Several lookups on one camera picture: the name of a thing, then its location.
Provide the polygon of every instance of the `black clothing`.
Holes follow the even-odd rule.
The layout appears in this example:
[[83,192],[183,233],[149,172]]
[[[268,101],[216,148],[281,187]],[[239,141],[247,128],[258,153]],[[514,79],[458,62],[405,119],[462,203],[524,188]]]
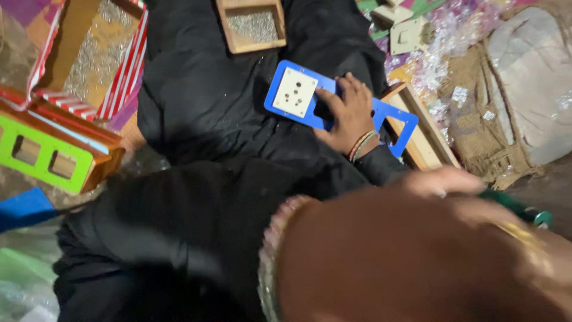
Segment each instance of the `black clothing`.
[[404,167],[386,146],[354,167],[311,129],[265,112],[279,59],[379,95],[385,56],[353,0],[284,0],[288,47],[228,54],[208,0],[147,1],[138,125],[174,166],[110,184],[58,233],[60,321],[263,321],[263,230],[285,198],[333,198]]

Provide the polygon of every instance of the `electrical socket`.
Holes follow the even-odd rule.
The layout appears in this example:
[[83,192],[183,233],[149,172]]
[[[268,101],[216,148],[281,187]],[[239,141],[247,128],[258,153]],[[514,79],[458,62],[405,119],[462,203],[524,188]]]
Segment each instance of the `electrical socket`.
[[272,106],[304,118],[317,85],[317,79],[286,67]]

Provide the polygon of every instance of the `blue panel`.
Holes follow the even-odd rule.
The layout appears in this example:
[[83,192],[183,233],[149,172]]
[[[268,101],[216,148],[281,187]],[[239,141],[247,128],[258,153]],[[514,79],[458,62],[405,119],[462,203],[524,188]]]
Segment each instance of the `blue panel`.
[[0,202],[0,233],[55,217],[56,212],[38,187]]
[[[339,91],[336,90],[335,80],[320,75],[312,70],[303,68],[300,65],[296,65],[291,61],[282,60],[278,64],[278,67],[276,68],[276,73],[274,74],[274,78],[272,79],[272,83],[270,84],[268,94],[266,95],[266,100],[264,101],[264,108],[273,113],[287,117],[291,120],[305,124],[307,126],[317,129],[330,130],[333,124],[314,114],[314,109],[316,108],[316,103],[318,102],[318,97],[316,95],[314,95],[312,101],[308,105],[308,109],[306,110],[306,114],[303,118],[290,114],[288,112],[284,112],[272,106],[274,98],[276,97],[276,92],[278,90],[278,87],[280,86],[280,81],[282,80],[282,75],[284,74],[284,70],[286,69],[286,67],[290,67],[294,70],[297,70],[303,74],[306,74],[310,77],[317,79],[318,80],[317,87],[322,87],[332,93],[339,93]],[[407,141],[409,141],[411,134],[413,134],[413,130],[415,129],[415,126],[417,125],[419,119],[417,118],[416,115],[402,111],[401,109],[386,104],[376,98],[373,99],[373,110],[375,111],[374,124],[376,130],[379,130],[381,128],[386,116],[391,116],[405,123],[405,126],[401,134],[399,135],[398,141],[395,143],[395,145],[390,146],[391,153],[395,157],[401,156],[403,150],[405,149],[405,145],[407,144]]]

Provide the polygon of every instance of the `hand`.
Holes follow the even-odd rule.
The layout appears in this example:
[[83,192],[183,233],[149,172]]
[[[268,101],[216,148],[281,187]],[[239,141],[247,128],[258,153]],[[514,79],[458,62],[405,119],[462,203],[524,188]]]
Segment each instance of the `hand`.
[[[316,88],[316,94],[328,104],[334,116],[334,126],[330,132],[314,129],[314,133],[337,152],[349,155],[362,135],[375,130],[371,117],[372,95],[367,86],[352,73],[336,77],[335,80],[341,87],[341,98],[323,88]],[[365,155],[379,145],[376,140],[368,143],[360,150],[360,155]]]

